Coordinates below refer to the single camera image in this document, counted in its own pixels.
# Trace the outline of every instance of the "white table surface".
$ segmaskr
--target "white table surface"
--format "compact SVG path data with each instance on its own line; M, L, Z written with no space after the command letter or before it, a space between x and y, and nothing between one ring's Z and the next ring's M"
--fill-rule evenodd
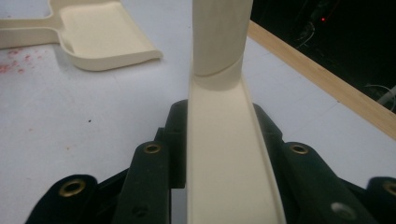
M88 72L58 45L0 50L0 223L23 223L68 175L101 182L129 167L134 149L164 126L171 104L188 98L191 1L122 3L163 59ZM47 0L0 0L1 19L49 14ZM244 74L253 101L285 141L313 147L361 187L373 176L396 176L393 139L249 38ZM184 223L183 206L174 209L174 223Z

